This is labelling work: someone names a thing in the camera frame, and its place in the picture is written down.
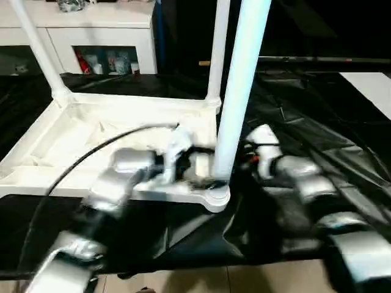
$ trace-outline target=red bottle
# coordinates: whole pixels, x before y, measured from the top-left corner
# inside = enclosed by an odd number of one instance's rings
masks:
[[[82,54],[78,51],[76,51],[76,57],[78,58],[78,62],[80,64],[81,71],[83,74],[91,74],[91,69],[87,63],[87,61],[84,60]]]

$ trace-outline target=white pole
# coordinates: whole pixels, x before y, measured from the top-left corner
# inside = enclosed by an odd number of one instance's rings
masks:
[[[209,72],[206,101],[221,104],[220,89],[224,66],[225,41],[227,39],[230,0],[217,0],[216,20],[214,21],[212,58]]]
[[[27,13],[24,0],[10,0],[10,3],[20,20],[22,28],[29,38],[30,47],[35,55],[35,58],[37,58],[43,74],[49,82],[53,98],[56,95],[68,94],[70,91],[62,82],[59,73],[54,67],[53,61],[46,52],[43,42],[38,34],[38,30],[34,26],[29,14]]]
[[[271,0],[243,0],[222,110],[213,175],[231,177]]]

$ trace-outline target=black plastic sheet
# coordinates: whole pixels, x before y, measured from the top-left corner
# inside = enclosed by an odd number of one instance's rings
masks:
[[[64,80],[78,92],[193,99],[202,99],[207,87],[207,80],[183,76],[67,75]],[[0,150],[4,156],[50,98],[42,77],[5,78],[0,84]],[[276,132],[285,153],[310,156],[320,164],[351,209],[391,239],[391,157],[384,139],[390,122],[371,102],[337,73],[259,74],[247,107],[243,137],[263,123]],[[278,183],[265,192],[237,168],[231,183],[232,199],[218,214],[196,204],[135,201],[121,223],[103,272],[131,275],[321,257],[316,238],[287,234],[277,223],[281,206],[275,199],[281,189],[275,187]],[[27,226],[39,200],[28,195],[0,200],[0,276],[4,279],[24,278],[36,271],[80,201],[50,199],[28,243],[26,261],[17,269]]]

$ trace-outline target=tile floor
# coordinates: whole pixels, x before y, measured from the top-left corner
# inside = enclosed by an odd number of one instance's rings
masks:
[[[217,267],[159,271],[121,280],[101,276],[95,293],[333,293],[321,261],[293,261],[265,266]],[[12,293],[13,282],[0,282],[0,293]]]

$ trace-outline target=wire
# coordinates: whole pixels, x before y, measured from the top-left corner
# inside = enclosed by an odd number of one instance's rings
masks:
[[[89,156],[91,156],[92,154],[96,153],[97,151],[99,151],[100,149],[108,146],[109,144],[125,137],[125,136],[128,136],[130,134],[133,134],[135,132],[139,132],[139,131],[143,131],[143,130],[147,130],[147,129],[151,129],[151,128],[172,128],[172,129],[175,129],[176,127],[178,127],[178,125],[172,125],[172,124],[155,124],[155,125],[146,125],[146,126],[141,126],[141,127],[138,127],[138,128],[135,128],[135,129],[132,129],[132,130],[129,130],[129,131],[125,131],[117,136],[114,136],[112,137],[111,139],[108,139],[107,141],[101,143],[100,145],[96,146],[95,148],[92,148],[90,151],[88,151],[86,154],[84,154],[83,156],[81,156],[76,162],[74,162],[71,166],[69,166],[61,175],[60,177],[58,177],[55,182],[53,182],[53,184],[49,187],[49,189],[46,191],[46,193],[44,194],[43,198],[40,200],[38,206],[36,207],[33,215],[32,215],[32,218],[30,220],[30,223],[29,223],[29,228],[28,228],[28,231],[26,233],[26,237],[24,238],[24,242],[23,242],[23,246],[22,246],[22,249],[21,249],[21,253],[20,253],[20,257],[19,257],[19,263],[18,263],[18,267],[17,269],[21,269],[21,265],[26,257],[26,253],[27,253],[27,244],[30,242],[31,240],[31,237],[32,237],[32,232],[34,230],[34,226],[36,225],[37,223],[37,220],[38,220],[38,216],[39,214],[41,213],[43,207],[45,206],[45,203],[48,201],[48,198],[49,196],[51,195],[51,193],[53,192],[53,190],[57,187],[57,185],[59,185],[59,183],[69,174],[72,172],[73,169],[75,169],[80,163],[82,163],[85,159],[87,159]]]

